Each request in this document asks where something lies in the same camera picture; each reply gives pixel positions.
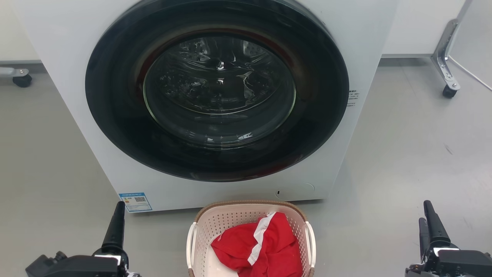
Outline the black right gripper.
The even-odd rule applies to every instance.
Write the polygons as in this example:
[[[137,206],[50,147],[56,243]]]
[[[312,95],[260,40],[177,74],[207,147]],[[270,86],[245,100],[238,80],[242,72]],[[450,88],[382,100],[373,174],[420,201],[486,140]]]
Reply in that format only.
[[[460,250],[450,238],[430,200],[423,203],[425,218],[419,219],[421,263],[411,264],[406,277],[491,277],[492,260],[488,253]]]

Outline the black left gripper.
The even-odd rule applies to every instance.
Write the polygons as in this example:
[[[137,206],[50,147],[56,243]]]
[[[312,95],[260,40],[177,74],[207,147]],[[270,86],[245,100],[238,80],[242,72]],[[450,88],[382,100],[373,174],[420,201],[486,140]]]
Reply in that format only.
[[[140,277],[130,271],[128,255],[123,250],[125,202],[116,204],[102,246],[92,255],[54,257],[41,255],[26,267],[28,277]]]

